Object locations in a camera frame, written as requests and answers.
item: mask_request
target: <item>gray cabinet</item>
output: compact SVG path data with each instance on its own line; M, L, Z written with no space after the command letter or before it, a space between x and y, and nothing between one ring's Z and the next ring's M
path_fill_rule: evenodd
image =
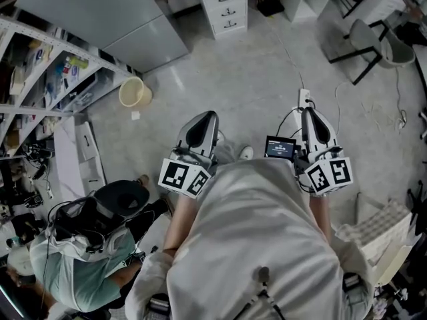
M187 53L179 35L164 16L166 10L160 0L18 0L15 5L114 53L119 60L141 72ZM156 39L152 32L142 31L145 25L145 29L152 28L153 31L162 27L162 32L169 27L169 34ZM163 49L158 57L149 46L153 41L152 47Z

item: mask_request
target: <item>small display screen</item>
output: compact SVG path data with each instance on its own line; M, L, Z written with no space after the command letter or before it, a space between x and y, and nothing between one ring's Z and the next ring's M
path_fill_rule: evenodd
M291 160L294 157L295 139L267 136L266 153L264 157L279 157Z

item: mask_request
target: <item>gray floor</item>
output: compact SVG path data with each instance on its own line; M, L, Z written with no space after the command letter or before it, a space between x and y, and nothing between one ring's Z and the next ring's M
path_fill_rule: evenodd
M397 130L396 71L375 67L356 87L365 68L361 58L331 65L328 57L352 48L342 39L350 22L330 3L317 21L291 25L284 15L265 18L249 8L247 33L215 41L202 11L178 19L190 54L148 73L154 100L132 121L117 92L88 110L108 181L134 179L142 173L157 179L180 127L202 111L214 110L228 139L263 155L266 135L274 135L284 115L297 104L302 82L317 108L338 128L339 143L352 160L355 183L331 196L332 207L346 221L353 217L361 191L380 202L404 201L408 187L423 177L426 144L418 112L426 97L415 64L399 68L401 108L408 114ZM280 135L290 136L290 117Z

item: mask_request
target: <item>white shirt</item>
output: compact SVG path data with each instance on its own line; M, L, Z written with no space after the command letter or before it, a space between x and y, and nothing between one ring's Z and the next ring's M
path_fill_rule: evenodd
M370 268L353 243L328 244L283 159L221 166L175 259L145 260L126 304L142 320L150 297L167 292L173 320L233 319L260 291L268 267L272 296L286 319L363 319L373 298ZM344 272L364 281L351 298ZM242 319L279 319L265 299Z

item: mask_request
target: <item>bucket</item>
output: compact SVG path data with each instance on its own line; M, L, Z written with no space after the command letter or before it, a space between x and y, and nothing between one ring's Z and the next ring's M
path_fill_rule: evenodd
M119 100L125 107L147 105L152 99L153 92L139 77L130 77L121 84Z

